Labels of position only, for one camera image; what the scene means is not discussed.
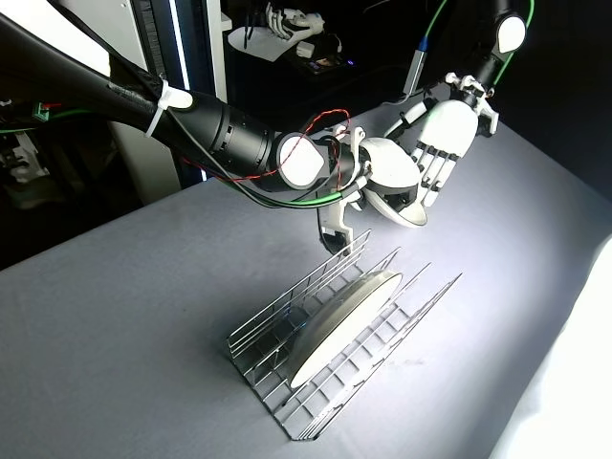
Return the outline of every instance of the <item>zip tie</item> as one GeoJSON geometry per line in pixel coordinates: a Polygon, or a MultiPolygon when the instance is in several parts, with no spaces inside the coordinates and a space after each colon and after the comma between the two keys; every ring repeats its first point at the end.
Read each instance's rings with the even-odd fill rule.
{"type": "Polygon", "coordinates": [[[151,137],[153,131],[157,127],[158,122],[160,122],[160,118],[162,117],[162,113],[166,110],[170,104],[170,98],[172,95],[172,90],[168,85],[168,82],[163,79],[162,80],[162,95],[160,99],[157,101],[157,110],[155,111],[155,115],[153,115],[153,120],[149,124],[149,128],[144,133],[145,137],[151,137]]]}

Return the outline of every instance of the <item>gray table surface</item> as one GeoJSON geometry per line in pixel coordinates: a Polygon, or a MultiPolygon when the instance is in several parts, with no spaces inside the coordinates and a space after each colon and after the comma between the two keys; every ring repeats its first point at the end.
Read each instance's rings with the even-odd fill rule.
{"type": "MultiPolygon", "coordinates": [[[[361,118],[380,134],[392,110],[361,118]]],[[[206,183],[0,273],[0,457],[480,458],[612,232],[612,207],[501,125],[404,229],[373,209],[372,259],[464,277],[316,442],[292,443],[225,337],[326,254],[312,211],[206,183]]]]}

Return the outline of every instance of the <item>white plate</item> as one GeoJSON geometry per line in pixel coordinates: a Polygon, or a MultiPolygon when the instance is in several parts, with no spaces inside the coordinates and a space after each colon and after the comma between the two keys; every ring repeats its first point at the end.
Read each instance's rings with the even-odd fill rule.
{"type": "Polygon", "coordinates": [[[295,340],[288,362],[291,387],[309,381],[348,346],[376,318],[401,281],[400,273],[378,271],[334,295],[295,340]]]}

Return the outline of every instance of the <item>robotic arm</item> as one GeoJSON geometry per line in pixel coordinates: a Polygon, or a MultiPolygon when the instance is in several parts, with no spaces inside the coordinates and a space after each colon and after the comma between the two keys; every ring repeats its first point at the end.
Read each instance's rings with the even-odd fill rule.
{"type": "Polygon", "coordinates": [[[426,114],[426,126],[407,155],[392,139],[367,139],[358,126],[319,140],[310,139],[308,130],[277,135],[215,97],[170,87],[46,0],[0,0],[0,33],[0,83],[15,96],[60,100],[132,125],[262,206],[326,207],[319,225],[330,251],[352,242],[343,214],[362,192],[397,223],[426,222],[427,195],[437,195],[454,162],[470,147],[479,117],[490,117],[494,132],[497,118],[486,97],[491,76],[508,52],[497,39],[478,77],[447,75],[455,88],[451,100],[423,102],[409,112],[407,118],[414,120],[426,114]],[[323,197],[278,201],[243,181],[269,192],[319,191],[323,197]]]}

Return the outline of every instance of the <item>metal wire rack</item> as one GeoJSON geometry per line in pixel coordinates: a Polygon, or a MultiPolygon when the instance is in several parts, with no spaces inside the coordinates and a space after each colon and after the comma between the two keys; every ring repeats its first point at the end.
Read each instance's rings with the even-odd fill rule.
{"type": "Polygon", "coordinates": [[[397,248],[364,271],[358,262],[369,234],[359,236],[349,250],[329,258],[228,337],[234,366],[292,440],[318,438],[461,276],[410,311],[397,300],[431,266],[426,264],[389,298],[379,316],[348,347],[308,382],[291,388],[286,362],[309,317],[348,283],[387,269],[400,251],[397,248]]]}

